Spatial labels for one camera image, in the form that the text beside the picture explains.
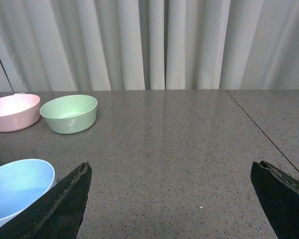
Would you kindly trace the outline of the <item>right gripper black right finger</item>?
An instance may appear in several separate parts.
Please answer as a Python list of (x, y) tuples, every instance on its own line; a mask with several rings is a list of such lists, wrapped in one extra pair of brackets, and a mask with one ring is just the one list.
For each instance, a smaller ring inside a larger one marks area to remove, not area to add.
[(277, 238), (299, 239), (299, 181), (261, 161), (252, 164), (251, 182)]

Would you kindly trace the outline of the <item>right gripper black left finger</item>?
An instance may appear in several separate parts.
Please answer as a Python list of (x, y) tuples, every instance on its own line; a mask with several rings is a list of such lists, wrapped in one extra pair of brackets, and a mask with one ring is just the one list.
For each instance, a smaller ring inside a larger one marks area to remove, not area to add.
[(80, 164), (1, 226), (0, 239), (75, 239), (83, 222), (91, 179), (90, 164)]

